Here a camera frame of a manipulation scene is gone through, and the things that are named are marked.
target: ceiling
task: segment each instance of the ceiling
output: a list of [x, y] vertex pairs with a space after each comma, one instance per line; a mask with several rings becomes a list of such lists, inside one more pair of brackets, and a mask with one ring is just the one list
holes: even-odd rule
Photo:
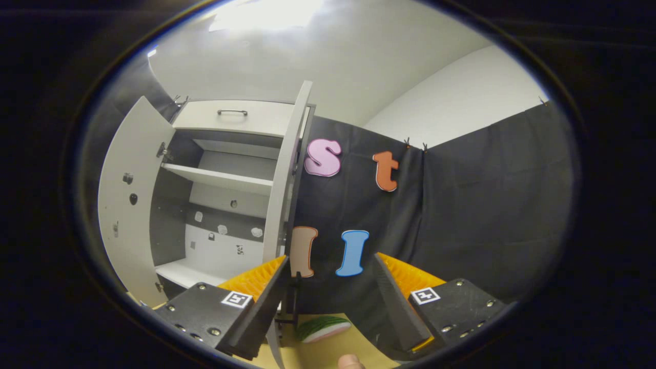
[[150, 63], [172, 97], [293, 102], [309, 79], [315, 114], [354, 125], [491, 45], [411, 0], [324, 0], [307, 26], [278, 30], [209, 32], [213, 20], [198, 18], [158, 41]]

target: black curtain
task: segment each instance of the black curtain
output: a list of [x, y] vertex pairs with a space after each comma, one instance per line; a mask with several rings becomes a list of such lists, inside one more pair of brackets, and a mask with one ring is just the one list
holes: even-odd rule
[[558, 259], [575, 191], [569, 124], [553, 103], [430, 148], [409, 262], [506, 302]]
[[[428, 149], [315, 117], [309, 134], [340, 143], [333, 177], [302, 172], [294, 226], [319, 231], [301, 313], [346, 313], [371, 341], [389, 335], [372, 268], [377, 251], [444, 280], [466, 278], [506, 301], [524, 296], [561, 252], [575, 191], [567, 120], [550, 102]], [[375, 182], [391, 151], [398, 188]], [[356, 276], [340, 277], [345, 230], [366, 230]]]
[[[302, 314], [346, 313], [363, 334], [371, 335], [384, 324], [386, 311], [369, 264], [376, 251], [405, 258], [412, 255], [421, 217], [417, 210], [421, 208], [422, 152], [321, 117], [313, 118], [308, 142], [314, 139], [339, 142], [341, 170], [332, 177], [301, 174], [294, 226], [314, 227], [319, 235], [310, 256], [314, 275], [303, 279], [298, 307]], [[399, 169], [392, 171], [398, 183], [393, 192], [379, 189], [375, 181], [377, 163], [372, 157], [387, 150], [399, 162]], [[342, 265], [345, 230], [369, 232], [361, 258], [364, 271], [356, 276], [335, 274]]]

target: cabinet door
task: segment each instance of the cabinet door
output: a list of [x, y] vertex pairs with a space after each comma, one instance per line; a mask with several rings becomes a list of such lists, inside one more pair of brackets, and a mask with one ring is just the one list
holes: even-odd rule
[[264, 224], [264, 252], [262, 262], [273, 260], [278, 256], [280, 246], [285, 244], [284, 238], [285, 213], [289, 207], [288, 199], [291, 198], [289, 189], [293, 185], [292, 170], [296, 164], [296, 152], [298, 150], [298, 136], [302, 123], [306, 117], [306, 106], [310, 98], [312, 82], [305, 81], [300, 88], [294, 109], [287, 124], [285, 137], [280, 146], [280, 154], [274, 172], [274, 181], [269, 196], [269, 206], [266, 210], [266, 222]]
[[100, 233], [116, 274], [135, 299], [155, 307], [167, 301], [150, 251], [150, 203], [175, 129], [141, 97], [127, 114], [105, 157], [98, 189]]

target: drawer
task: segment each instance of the drawer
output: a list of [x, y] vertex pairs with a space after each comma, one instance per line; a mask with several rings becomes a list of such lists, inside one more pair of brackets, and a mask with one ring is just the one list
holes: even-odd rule
[[[284, 137], [294, 104], [254, 100], [190, 101], [173, 121], [175, 129], [206, 129]], [[310, 108], [306, 107], [303, 126]]]

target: door hinge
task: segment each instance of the door hinge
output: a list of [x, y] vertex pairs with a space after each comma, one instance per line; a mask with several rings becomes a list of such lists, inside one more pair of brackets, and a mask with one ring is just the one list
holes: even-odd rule
[[157, 157], [160, 158], [162, 155], [164, 155], [164, 158], [173, 161], [173, 155], [169, 149], [166, 148], [166, 144], [164, 142], [162, 142], [159, 145], [159, 149], [157, 149]]

